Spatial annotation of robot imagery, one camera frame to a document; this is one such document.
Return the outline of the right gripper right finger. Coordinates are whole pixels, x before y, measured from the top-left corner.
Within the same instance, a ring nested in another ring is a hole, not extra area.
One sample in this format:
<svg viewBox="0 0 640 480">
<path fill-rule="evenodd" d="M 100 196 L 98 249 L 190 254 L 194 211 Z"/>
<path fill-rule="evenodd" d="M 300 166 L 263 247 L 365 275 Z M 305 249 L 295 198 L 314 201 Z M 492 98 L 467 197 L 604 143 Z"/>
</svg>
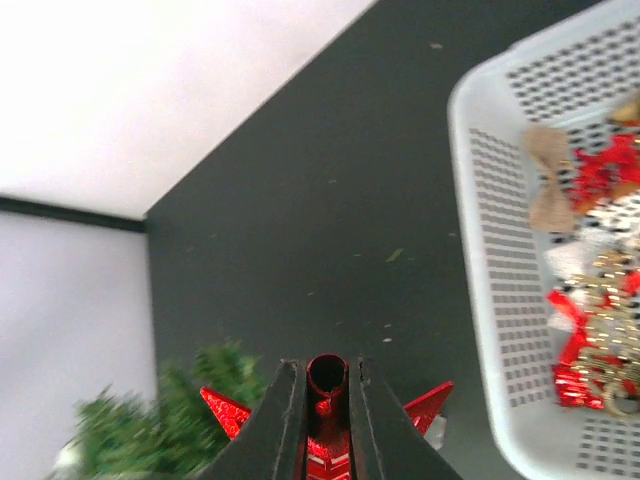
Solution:
<svg viewBox="0 0 640 480">
<path fill-rule="evenodd" d="M 460 475 L 423 439 L 375 363 L 350 367 L 352 464 L 358 479 L 455 480 Z"/>
</svg>

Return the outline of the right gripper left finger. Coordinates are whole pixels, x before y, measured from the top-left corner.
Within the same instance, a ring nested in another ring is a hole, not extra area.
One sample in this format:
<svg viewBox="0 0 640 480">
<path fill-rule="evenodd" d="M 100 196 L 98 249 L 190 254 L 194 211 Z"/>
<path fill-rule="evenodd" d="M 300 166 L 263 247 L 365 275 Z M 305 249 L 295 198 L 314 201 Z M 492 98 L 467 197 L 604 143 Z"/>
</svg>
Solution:
<svg viewBox="0 0 640 480">
<path fill-rule="evenodd" d="M 294 480 L 306 473 L 306 377 L 283 361 L 240 430 L 199 475 L 204 480 Z"/>
</svg>

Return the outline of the clear battery box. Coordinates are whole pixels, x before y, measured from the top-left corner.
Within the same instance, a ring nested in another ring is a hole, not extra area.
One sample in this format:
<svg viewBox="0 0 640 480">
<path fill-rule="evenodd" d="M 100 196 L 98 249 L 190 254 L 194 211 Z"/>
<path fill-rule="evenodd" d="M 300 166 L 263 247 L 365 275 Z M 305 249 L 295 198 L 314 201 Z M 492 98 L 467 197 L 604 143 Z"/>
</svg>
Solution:
<svg viewBox="0 0 640 480">
<path fill-rule="evenodd" d="M 438 414 L 425 432 L 425 441 L 436 451 L 440 450 L 444 444 L 446 423 L 446 418 Z"/>
</svg>

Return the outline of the red star ornament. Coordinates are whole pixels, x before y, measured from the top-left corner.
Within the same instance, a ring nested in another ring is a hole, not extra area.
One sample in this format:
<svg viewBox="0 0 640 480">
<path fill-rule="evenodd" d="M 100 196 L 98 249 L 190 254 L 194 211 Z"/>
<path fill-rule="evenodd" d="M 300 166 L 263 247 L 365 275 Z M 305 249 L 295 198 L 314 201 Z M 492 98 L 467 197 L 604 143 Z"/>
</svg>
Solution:
<svg viewBox="0 0 640 480">
<path fill-rule="evenodd" d="M 358 479 L 351 453 L 352 365 L 335 354 L 322 354 L 308 364 L 300 364 L 305 367 L 306 377 L 306 473 L 301 479 Z M 407 405 L 401 404 L 423 439 L 452 390 L 452 383 L 445 382 Z M 261 402 L 249 408 L 211 388 L 202 388 L 201 395 L 230 442 Z"/>
</svg>

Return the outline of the small green christmas tree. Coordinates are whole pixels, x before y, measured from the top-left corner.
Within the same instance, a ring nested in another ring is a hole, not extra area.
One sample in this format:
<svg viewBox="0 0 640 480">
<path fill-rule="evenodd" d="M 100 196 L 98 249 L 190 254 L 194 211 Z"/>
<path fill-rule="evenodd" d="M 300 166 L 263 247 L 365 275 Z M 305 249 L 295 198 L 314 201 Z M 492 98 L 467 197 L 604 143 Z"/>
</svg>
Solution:
<svg viewBox="0 0 640 480">
<path fill-rule="evenodd" d="M 229 442 L 201 388 L 253 407 L 265 390 L 258 364 L 236 342 L 214 345 L 199 351 L 189 369 L 163 367 L 153 400 L 104 389 L 80 402 L 75 433 L 50 478 L 197 478 Z"/>
</svg>

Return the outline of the white plastic basket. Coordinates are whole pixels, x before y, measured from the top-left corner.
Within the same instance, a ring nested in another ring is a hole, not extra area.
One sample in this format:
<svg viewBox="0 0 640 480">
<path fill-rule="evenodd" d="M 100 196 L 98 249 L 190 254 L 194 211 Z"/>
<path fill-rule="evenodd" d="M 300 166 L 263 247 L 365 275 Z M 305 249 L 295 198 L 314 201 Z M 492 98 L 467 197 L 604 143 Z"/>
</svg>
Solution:
<svg viewBox="0 0 640 480">
<path fill-rule="evenodd" d="M 534 231 L 541 176 L 525 153 L 532 123 L 573 149 L 606 148 L 607 120 L 639 88 L 639 5 L 604 1 L 469 71 L 448 105 L 449 133 L 485 399 L 503 457 L 528 479 L 635 479 L 639 425 L 556 402 L 552 367 L 565 345 L 546 325 L 555 279 Z"/>
</svg>

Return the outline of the red gift box ornament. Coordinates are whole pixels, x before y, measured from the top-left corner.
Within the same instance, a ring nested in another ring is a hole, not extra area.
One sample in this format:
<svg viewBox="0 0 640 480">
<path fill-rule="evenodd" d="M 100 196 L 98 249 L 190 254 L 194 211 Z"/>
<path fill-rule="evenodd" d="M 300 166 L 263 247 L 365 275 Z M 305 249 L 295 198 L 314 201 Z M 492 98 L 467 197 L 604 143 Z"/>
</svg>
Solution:
<svg viewBox="0 0 640 480">
<path fill-rule="evenodd" d="M 552 367 L 553 384 L 557 404 L 563 408 L 588 408 L 603 410 L 601 396 L 593 395 L 587 383 L 569 366 L 559 364 Z"/>
</svg>

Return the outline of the red ribbon bow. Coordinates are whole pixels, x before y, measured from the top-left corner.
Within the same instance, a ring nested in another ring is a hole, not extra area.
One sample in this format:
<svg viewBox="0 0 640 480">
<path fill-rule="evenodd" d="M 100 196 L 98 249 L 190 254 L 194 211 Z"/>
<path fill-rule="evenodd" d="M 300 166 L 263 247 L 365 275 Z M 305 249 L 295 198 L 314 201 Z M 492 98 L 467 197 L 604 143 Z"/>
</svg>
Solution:
<svg viewBox="0 0 640 480">
<path fill-rule="evenodd" d="M 557 313 L 566 317 L 570 322 L 570 336 L 553 367 L 555 376 L 568 374 L 570 370 L 586 369 L 589 362 L 599 360 L 597 349 L 587 339 L 587 314 L 581 310 L 567 294 L 553 290 L 547 296 L 550 304 Z"/>
</svg>

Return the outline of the burlap bow ornament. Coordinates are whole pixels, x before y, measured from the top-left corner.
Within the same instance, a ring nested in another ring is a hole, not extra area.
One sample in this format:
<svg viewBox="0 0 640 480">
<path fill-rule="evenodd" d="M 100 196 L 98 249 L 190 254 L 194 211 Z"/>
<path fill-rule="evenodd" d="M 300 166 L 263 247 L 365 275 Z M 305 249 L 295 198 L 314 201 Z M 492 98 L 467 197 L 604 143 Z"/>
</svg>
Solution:
<svg viewBox="0 0 640 480">
<path fill-rule="evenodd" d="M 557 178 L 560 171 L 569 165 L 567 134 L 559 129 L 533 124 L 523 133 L 523 144 L 543 177 L 531 202 L 531 227 L 546 233 L 571 233 L 576 223 L 575 214 Z"/>
</svg>

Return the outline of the gold bell ornament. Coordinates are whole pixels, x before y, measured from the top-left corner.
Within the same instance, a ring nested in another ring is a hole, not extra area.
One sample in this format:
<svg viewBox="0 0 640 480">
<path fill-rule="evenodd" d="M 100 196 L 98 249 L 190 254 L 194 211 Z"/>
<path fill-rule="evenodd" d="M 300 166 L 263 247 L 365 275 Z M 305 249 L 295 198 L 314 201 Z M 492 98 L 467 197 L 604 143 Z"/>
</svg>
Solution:
<svg viewBox="0 0 640 480">
<path fill-rule="evenodd" d="M 640 123 L 640 99 L 636 94 L 624 105 L 613 110 L 607 117 L 611 123 L 626 127 L 638 127 Z"/>
</svg>

